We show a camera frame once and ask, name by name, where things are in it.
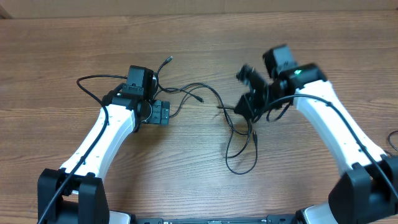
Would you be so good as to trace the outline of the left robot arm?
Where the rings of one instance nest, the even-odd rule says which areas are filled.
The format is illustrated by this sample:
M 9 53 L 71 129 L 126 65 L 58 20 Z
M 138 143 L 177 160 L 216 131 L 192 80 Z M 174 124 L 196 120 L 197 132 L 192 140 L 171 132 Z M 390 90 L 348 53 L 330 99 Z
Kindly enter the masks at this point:
M 167 125 L 170 103 L 155 100 L 158 74 L 132 65 L 123 83 L 102 99 L 96 123 L 59 169 L 44 169 L 37 182 L 39 223 L 135 223 L 110 210 L 104 179 L 123 141 L 142 124 Z

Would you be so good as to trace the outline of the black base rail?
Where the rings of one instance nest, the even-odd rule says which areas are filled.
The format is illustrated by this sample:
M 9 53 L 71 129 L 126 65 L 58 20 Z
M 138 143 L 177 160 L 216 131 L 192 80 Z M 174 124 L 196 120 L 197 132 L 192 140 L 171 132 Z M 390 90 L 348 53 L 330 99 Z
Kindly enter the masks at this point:
M 268 215 L 257 218 L 137 218 L 130 213 L 110 211 L 109 224 L 305 224 L 298 215 Z

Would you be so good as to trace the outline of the cardboard board backdrop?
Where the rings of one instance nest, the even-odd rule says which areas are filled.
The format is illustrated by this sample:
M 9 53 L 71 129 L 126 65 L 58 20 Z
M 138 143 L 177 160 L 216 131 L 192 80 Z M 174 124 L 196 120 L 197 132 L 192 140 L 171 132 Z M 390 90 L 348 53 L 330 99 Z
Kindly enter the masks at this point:
M 397 0 L 1 0 L 6 19 L 394 9 Z

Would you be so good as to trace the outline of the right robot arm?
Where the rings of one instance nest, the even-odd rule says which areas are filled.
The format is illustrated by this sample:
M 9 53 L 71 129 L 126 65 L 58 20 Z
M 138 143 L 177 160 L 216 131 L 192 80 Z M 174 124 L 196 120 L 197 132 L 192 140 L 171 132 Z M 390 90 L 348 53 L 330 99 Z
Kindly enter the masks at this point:
M 371 223 L 397 214 L 397 158 L 372 142 L 338 99 L 318 65 L 299 65 L 286 45 L 262 56 L 272 83 L 249 65 L 236 78 L 249 87 L 234 112 L 251 123 L 293 106 L 313 125 L 336 161 L 340 179 L 328 200 L 267 223 Z

